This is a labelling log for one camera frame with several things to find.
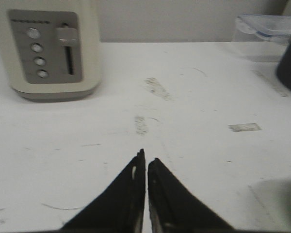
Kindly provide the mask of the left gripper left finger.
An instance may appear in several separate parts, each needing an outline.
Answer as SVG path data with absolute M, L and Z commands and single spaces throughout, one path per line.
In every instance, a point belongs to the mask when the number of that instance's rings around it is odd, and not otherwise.
M 96 199 L 62 231 L 141 231 L 146 194 L 145 152 L 140 149 Z

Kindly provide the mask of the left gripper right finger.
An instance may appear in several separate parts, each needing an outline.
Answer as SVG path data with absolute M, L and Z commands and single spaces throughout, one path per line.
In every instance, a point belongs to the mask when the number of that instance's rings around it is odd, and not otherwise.
M 234 228 L 197 199 L 156 158 L 148 165 L 148 200 L 153 231 L 233 231 Z

